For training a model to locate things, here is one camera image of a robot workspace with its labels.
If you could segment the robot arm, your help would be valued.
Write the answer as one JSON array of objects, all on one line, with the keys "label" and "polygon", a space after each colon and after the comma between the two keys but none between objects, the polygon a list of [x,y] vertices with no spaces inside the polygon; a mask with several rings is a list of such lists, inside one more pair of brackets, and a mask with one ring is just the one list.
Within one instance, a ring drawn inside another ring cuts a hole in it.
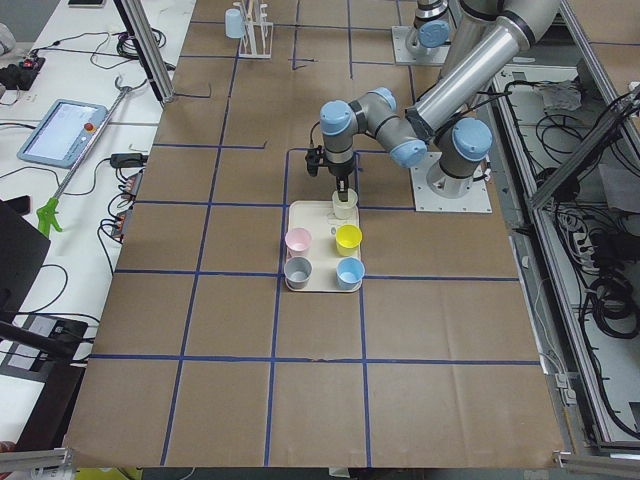
[{"label": "robot arm", "polygon": [[396,114],[390,90],[373,90],[349,103],[334,100],[320,110],[324,165],[336,178],[337,198],[348,200],[355,167],[353,137],[370,134],[400,166],[426,157],[427,142],[458,107],[475,95],[506,63],[547,32],[558,1],[461,1],[461,20],[438,82],[416,103]]},{"label": "robot arm", "polygon": [[[460,1],[459,5],[462,14],[449,48],[451,55],[468,53],[484,31],[483,13],[468,1]],[[413,27],[405,41],[411,54],[425,56],[432,49],[443,46],[449,39],[451,28],[449,21],[445,19],[448,7],[448,1],[417,1]]]}]

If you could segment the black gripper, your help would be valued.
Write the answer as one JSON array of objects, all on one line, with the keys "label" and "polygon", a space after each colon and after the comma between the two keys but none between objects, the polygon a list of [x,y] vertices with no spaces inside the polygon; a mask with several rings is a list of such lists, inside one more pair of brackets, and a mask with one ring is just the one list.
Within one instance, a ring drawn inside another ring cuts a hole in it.
[{"label": "black gripper", "polygon": [[354,170],[354,153],[343,152],[334,154],[325,152],[325,165],[329,172],[336,178],[336,198],[337,202],[346,204],[349,202],[349,175]]}]

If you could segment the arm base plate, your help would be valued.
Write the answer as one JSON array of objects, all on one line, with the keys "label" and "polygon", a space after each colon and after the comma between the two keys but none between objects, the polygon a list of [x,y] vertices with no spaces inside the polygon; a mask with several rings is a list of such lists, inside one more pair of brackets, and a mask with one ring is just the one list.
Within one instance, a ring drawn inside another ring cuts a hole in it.
[{"label": "arm base plate", "polygon": [[414,206],[422,213],[491,214],[492,207],[484,180],[475,181],[481,169],[466,179],[446,174],[440,162],[441,153],[428,153],[419,164],[409,169]]},{"label": "arm base plate", "polygon": [[398,65],[442,66],[450,47],[447,42],[434,48],[423,47],[412,26],[393,26],[391,37],[394,59]]}]

